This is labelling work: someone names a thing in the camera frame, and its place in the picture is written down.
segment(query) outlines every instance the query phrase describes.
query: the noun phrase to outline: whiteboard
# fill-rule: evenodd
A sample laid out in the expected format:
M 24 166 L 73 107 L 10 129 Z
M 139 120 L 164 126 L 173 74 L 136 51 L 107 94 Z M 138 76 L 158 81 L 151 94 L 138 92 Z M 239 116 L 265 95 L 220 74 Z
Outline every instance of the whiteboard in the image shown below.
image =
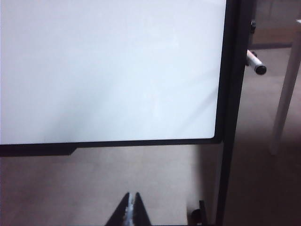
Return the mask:
M 1 144 L 214 137 L 225 8 L 1 0 Z

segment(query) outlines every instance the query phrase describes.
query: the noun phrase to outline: black wheel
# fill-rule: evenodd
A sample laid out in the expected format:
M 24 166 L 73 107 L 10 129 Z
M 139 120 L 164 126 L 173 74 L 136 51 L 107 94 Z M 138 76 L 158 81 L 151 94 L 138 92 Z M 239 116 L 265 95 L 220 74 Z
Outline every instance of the black wheel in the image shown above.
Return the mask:
M 193 220 L 193 223 L 195 224 L 202 223 L 202 215 L 200 209 L 196 209 L 191 213 L 191 220 Z

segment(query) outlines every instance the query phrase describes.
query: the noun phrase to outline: white table leg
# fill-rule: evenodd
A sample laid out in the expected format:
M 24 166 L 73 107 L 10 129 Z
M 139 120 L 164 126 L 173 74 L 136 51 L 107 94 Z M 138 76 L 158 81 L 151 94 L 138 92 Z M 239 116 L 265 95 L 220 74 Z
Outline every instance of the white table leg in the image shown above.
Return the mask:
M 293 95 L 299 66 L 301 61 L 301 31 L 296 33 L 293 41 L 290 58 L 287 65 L 285 79 L 282 87 L 281 97 L 278 105 L 278 110 L 274 122 L 272 139 L 269 146 L 269 151 L 272 155 L 277 154 L 280 146 L 281 134 L 285 124 L 288 108 L 290 106 Z

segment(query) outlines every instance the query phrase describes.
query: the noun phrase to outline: white marker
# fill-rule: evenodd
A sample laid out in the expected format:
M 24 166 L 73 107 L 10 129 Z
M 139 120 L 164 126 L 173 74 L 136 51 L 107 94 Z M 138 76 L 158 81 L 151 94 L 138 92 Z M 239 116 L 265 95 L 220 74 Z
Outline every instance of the white marker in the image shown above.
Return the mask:
M 267 72 L 266 65 L 261 62 L 251 51 L 246 54 L 247 63 L 254 69 L 256 74 L 263 75 Z

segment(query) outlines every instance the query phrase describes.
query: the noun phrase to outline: floor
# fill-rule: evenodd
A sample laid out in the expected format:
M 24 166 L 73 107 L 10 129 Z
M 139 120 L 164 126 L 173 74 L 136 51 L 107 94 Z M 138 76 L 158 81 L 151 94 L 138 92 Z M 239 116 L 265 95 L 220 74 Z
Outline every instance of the floor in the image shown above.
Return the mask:
M 300 0 L 256 0 L 253 44 L 291 43 L 299 29 Z
M 256 51 L 264 76 L 247 67 L 225 226 L 300 225 L 301 77 L 281 151 L 269 137 L 290 49 Z M 104 225 L 127 192 L 139 191 L 153 225 L 187 224 L 204 199 L 211 215 L 222 145 L 78 149 L 71 156 L 1 159 L 1 225 Z

